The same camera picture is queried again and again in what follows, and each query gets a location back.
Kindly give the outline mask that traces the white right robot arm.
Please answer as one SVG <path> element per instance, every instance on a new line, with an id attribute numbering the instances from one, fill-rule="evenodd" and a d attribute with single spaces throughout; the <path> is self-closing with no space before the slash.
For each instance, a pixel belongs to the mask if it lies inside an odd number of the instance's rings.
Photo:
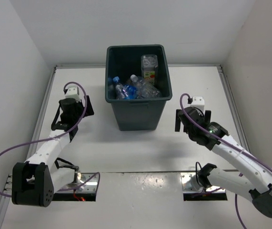
<path id="1" fill-rule="evenodd" d="M 272 218 L 272 169 L 260 164 L 224 127 L 210 119 L 209 110 L 203 113 L 196 107 L 178 109 L 175 131 L 182 127 L 190 140 L 225 159 L 242 176 L 207 163 L 188 181 L 188 188 L 200 192 L 211 186 L 222 187 L 249 200 L 260 213 Z"/>

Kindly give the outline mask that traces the small clear bottle white cap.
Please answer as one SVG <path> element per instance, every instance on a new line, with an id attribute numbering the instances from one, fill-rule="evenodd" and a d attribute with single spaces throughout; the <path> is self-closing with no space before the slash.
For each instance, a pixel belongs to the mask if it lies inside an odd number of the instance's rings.
<path id="1" fill-rule="evenodd" d="M 142 77 L 152 85 L 156 83 L 158 74 L 158 58 L 155 54 L 147 54 L 141 57 Z"/>

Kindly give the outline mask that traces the blue label crushed bottle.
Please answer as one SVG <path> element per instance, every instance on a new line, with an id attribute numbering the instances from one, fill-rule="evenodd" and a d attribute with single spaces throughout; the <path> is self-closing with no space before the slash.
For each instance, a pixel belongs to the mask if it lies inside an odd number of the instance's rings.
<path id="1" fill-rule="evenodd" d="M 129 100 L 138 98 L 138 91 L 134 86 L 118 84 L 115 86 L 115 90 L 117 99 Z"/>

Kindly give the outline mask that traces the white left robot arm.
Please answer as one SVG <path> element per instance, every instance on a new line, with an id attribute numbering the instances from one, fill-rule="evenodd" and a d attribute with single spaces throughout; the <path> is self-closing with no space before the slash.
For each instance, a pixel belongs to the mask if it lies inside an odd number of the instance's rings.
<path id="1" fill-rule="evenodd" d="M 81 184 L 81 174 L 76 165 L 58 166 L 60 153 L 72 142 L 77 131 L 77 122 L 84 117 L 94 115 L 89 96 L 85 101 L 80 98 L 59 100 L 59 107 L 51 123 L 49 140 L 25 162 L 18 162 L 12 170 L 12 203 L 24 206 L 47 207 L 54 194 L 60 190 L 73 189 Z"/>

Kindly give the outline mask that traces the large clear bottle white cap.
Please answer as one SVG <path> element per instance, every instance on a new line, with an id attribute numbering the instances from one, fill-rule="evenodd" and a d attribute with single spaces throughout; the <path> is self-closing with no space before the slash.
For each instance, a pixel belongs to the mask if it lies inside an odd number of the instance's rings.
<path id="1" fill-rule="evenodd" d="M 132 74 L 130 76 L 133 86 L 138 90 L 139 97 L 143 99 L 161 98 L 161 92 L 143 77 Z"/>

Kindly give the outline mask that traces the blue cap water bottle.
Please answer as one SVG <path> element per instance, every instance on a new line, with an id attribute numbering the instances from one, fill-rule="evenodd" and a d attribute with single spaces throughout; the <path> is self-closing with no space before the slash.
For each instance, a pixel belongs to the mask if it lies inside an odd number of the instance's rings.
<path id="1" fill-rule="evenodd" d="M 108 84 L 107 84 L 107 91 L 108 97 L 110 99 L 117 99 L 117 90 L 116 90 L 117 83 L 113 81 L 112 77 L 108 77 Z"/>

